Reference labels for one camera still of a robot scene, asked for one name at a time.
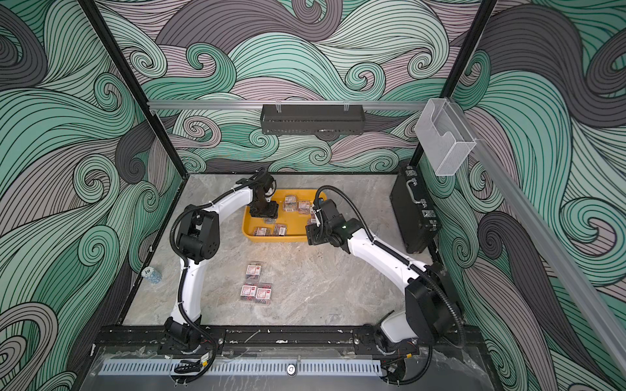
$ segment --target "small box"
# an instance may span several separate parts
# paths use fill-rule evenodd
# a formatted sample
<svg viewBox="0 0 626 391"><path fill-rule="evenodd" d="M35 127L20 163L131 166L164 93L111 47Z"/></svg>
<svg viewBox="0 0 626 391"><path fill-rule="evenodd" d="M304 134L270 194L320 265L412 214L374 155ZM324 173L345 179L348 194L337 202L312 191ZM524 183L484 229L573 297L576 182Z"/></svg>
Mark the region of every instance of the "small box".
<svg viewBox="0 0 626 391"><path fill-rule="evenodd" d="M261 283L257 286L257 293L254 298L256 304L268 305L272 298L272 284Z"/></svg>
<svg viewBox="0 0 626 391"><path fill-rule="evenodd" d="M257 297L257 286L253 284L245 284L241 287L241 293L239 294L239 300L242 302L254 302Z"/></svg>
<svg viewBox="0 0 626 391"><path fill-rule="evenodd" d="M247 281L258 281L261 277L261 265L258 263L251 263L245 269L245 279Z"/></svg>
<svg viewBox="0 0 626 391"><path fill-rule="evenodd" d="M258 226L254 228L253 236L271 236L272 231L266 226Z"/></svg>
<svg viewBox="0 0 626 391"><path fill-rule="evenodd" d="M295 212L298 209L298 197L293 194L285 195L283 210L286 212Z"/></svg>
<svg viewBox="0 0 626 391"><path fill-rule="evenodd" d="M311 202L310 201L300 201L298 202L298 213L301 215L309 215L311 210Z"/></svg>
<svg viewBox="0 0 626 391"><path fill-rule="evenodd" d="M287 234L287 225L276 224L274 225L274 236L285 236Z"/></svg>

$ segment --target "perforated metal plate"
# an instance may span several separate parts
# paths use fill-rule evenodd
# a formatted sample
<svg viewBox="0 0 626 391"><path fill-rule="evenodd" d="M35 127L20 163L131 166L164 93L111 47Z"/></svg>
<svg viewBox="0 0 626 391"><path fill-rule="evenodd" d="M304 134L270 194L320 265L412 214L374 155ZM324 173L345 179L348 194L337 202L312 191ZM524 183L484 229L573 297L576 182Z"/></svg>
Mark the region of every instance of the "perforated metal plate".
<svg viewBox="0 0 626 391"><path fill-rule="evenodd" d="M173 375L180 359L148 358L109 358L104 361L99 375ZM287 376L287 366L294 364L297 375L325 376L382 376L378 360L342 359L216 359L207 375L218 376Z"/></svg>

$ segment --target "bolt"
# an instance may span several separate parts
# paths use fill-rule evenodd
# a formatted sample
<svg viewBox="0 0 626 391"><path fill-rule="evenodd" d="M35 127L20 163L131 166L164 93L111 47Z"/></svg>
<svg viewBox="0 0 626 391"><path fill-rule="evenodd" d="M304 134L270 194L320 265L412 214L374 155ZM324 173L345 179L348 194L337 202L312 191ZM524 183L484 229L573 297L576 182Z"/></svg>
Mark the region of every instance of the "bolt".
<svg viewBox="0 0 626 391"><path fill-rule="evenodd" d="M287 366L287 375L289 377L294 377L296 375L296 368L294 364L289 364Z"/></svg>

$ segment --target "gray marble surface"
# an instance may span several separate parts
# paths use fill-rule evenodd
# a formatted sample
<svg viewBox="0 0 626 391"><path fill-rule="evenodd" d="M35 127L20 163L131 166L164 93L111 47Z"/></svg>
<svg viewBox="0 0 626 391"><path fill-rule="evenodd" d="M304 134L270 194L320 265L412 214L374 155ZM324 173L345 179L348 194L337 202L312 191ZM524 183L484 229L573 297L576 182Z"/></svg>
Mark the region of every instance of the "gray marble surface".
<svg viewBox="0 0 626 391"><path fill-rule="evenodd" d="M178 258L170 248L172 221L186 205L209 202L241 175L192 175L161 238L151 266L159 284L143 281L124 321L161 325L176 299ZM402 239L389 201L395 175L275 175L278 188L333 185L357 205L373 233L398 250ZM340 196L327 192L346 219L354 217ZM329 244L252 243L243 236L244 209L220 222L220 249L211 260L202 292L202 323L214 325L358 325L376 323L404 308L403 293L374 267ZM432 263L428 250L413 258ZM262 262L261 282L272 283L270 305L239 300L249 262Z"/></svg>

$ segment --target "black frame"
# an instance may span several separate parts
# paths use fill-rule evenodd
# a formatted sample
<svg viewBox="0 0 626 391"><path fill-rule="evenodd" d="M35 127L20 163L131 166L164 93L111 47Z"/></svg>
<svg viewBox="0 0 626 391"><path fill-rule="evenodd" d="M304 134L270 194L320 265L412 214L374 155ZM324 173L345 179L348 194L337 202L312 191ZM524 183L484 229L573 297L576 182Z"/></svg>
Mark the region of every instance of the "black frame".
<svg viewBox="0 0 626 391"><path fill-rule="evenodd" d="M376 348L372 332L372 325L360 326L202 326L206 328L215 340L222 343L218 345L217 355L226 358L237 357L240 354L260 351L264 348L290 347L290 348L311 348L324 347L333 348L339 355L350 355L351 357L363 356L385 363L397 356L383 355ZM498 376L498 371L491 360L491 356L485 340L476 326L465 326L466 346L476 347L485 365L485 372L490 378L494 390L503 391L502 383ZM456 336L451 333L448 339L454 340ZM287 343L276 344L276 341L288 341ZM107 326L100 330L96 336L95 349L90 357L90 366L100 347L153 347L159 354L168 354L174 358L199 358L203 352L194 355L171 354L168 349L168 339L161 326ZM453 348L447 343L436 343L435 349L445 353L447 357L454 357L461 362L463 353L460 349ZM406 345L401 347L400 354L414 352L414 347ZM78 390L84 379L77 379L73 389Z"/></svg>
<svg viewBox="0 0 626 391"><path fill-rule="evenodd" d="M180 182L180 186L178 186L178 190L176 191L176 194L174 195L174 199L172 200L170 208L168 209L167 214L165 215L165 218L163 219L163 223L161 224L161 227L159 228L159 231L156 234L154 241L152 242L152 246L151 246L152 251L148 252L148 256L146 257L146 260L143 262L143 265L141 266L141 270L139 271L139 274L137 274L137 277L135 278L135 282L133 283L133 286L130 288L130 293L128 294L128 297L126 298L126 301L124 302L124 307L122 307L120 315L118 316L117 322L115 322L116 325L121 325L124 322L124 319L126 318L126 314L128 313L128 310L130 309L130 305L133 303L133 300L135 299L135 295L137 294L137 291L139 290L141 281L143 281L143 277L141 277L141 272L143 271L143 269L150 266L150 262L152 262L152 257L154 256L157 250L157 246L161 240L161 237L163 236L163 233L167 229L167 225L169 224L170 219L172 218L172 215L174 214L174 209L178 205L180 196L183 194L183 190L185 189L185 186L187 185L188 178L189 178L188 176L185 176Z"/></svg>
<svg viewBox="0 0 626 391"><path fill-rule="evenodd" d="M113 64L115 64L115 66L120 71L121 77L124 79L124 82L126 83L126 86L128 87L131 95L133 96L137 104L139 104L141 112L150 124L152 130L155 132L156 137L158 137L159 141L161 141L161 144L165 148L165 152L167 152L167 155L172 160L172 163L174 163L174 167L176 167L178 174L180 174L182 178L186 178L188 172L185 168L185 165L183 164L183 161L180 159L180 156L172 145L172 141L170 140L167 132L165 131L165 128L163 127L163 123L156 114L153 114L150 111L148 107L148 97L141 89L141 86L135 78L133 71L130 69L130 66L126 62L126 59L124 58L120 47L117 45L113 34L109 30L109 27L106 25L105 20L102 17L102 14L100 14L100 10L98 10L96 3L94 2L94 0L78 0L78 4L80 4L83 12L87 16L87 19L89 19L91 27L93 27L94 31L100 38L100 41L105 47L107 53L109 54L109 56L111 56Z"/></svg>
<svg viewBox="0 0 626 391"><path fill-rule="evenodd" d="M182 182L178 188L178 191L174 197L172 204L170 205L170 209L168 210L167 216L161 225L158 235L155 238L155 241L152 244L153 250L156 249L163 233L167 229L167 225L170 221L170 218L173 215L174 209L180 199L180 196L187 184L190 173L185 168L180 156L176 152L176 149L172 145L165 128L163 127L162 122L160 121L157 114L153 114L148 105L148 98L143 92L139 82L135 78L135 75L132 73L130 66L126 62L124 55L121 52L120 47L117 45L111 31L106 25L100 11L97 8L94 0L78 0L81 8L85 12L89 22L91 23L93 29L96 34L100 38L103 46L107 50L108 54L111 56L111 59L115 66L121 73L121 76L128 86L130 93L139 104L142 113L146 117L146 120L149 122L151 128L155 132L158 139L161 141L165 151L168 156L172 160L175 168L178 173L182 177ZM456 58L454 62L453 68L451 70L450 75L448 76L446 83L442 89L440 94L440 98L451 98L453 91L458 84L458 81L461 78L462 72L465 71L467 64L469 63L471 56L475 50L475 47L480 40L480 36L485 29L486 23L491 16L493 8L495 7L496 0L483 0L480 4L478 12L474 18L474 21L466 33L466 39L463 42L461 47L461 51L459 52L459 56ZM419 163L420 158L424 153L423 147L418 145L415 149L413 157L408 161L408 164L411 166L416 166ZM349 172L334 172L334 171L321 171L321 172L289 172L289 173L275 173L280 175L395 175L398 173L399 167L402 166L403 163L396 167L396 169L388 172L370 172L370 171L349 171ZM247 175L252 174L253 171L223 171L223 172L201 172L198 174L213 174L213 175L225 175L225 174L241 174ZM428 246L429 251L431 252L431 256L435 261L441 261L438 255L438 249L434 242ZM151 260L154 251L151 251L146 261L144 262L142 269L147 267ZM92 351L92 355L89 358L90 365L95 358L94 353L98 351L99 347L102 346L120 346L125 345L128 347L132 346L144 346L144 345L164 345L166 342L165 339L165 331L163 326L123 326L121 325L128 313L128 309L139 289L141 284L141 275L139 274L131 288L129 296L124 304L124 307L118 317L118 321L114 326L105 326L101 329L100 333L96 337L95 346L96 349ZM216 339L219 340L222 338L224 341L223 344L220 344L218 347L218 354L223 354L228 349L232 349L235 351L236 349L242 348L263 348L267 346L276 347L276 340L291 340L291 341L300 341L296 343L288 343L286 345L282 345L283 347L312 347L312 346L324 346L328 347L328 341L334 342L334 347L338 349L342 349L342 351L350 350L350 352L354 352L356 355L368 355L372 356L375 359L384 360L386 357L382 355L377 355L374 351L375 345L372 345L373 338L370 339L367 335L371 329L369 325L361 325L361 326L204 326L207 329L210 328L210 333L215 335ZM498 372L491 361L491 357L489 351L485 345L485 341L480 333L478 327L465 326L468 345L476 345L480 351L483 362L486 365L486 371L490 377L490 380L495 388L495 390L500 391L503 390L502 384L500 382L500 378L498 376ZM253 335L257 330L268 330L269 333L258 333ZM262 338L270 337L274 342L270 342L269 340L262 340ZM78 390L84 380L83 378L77 378L72 387L73 390Z"/></svg>

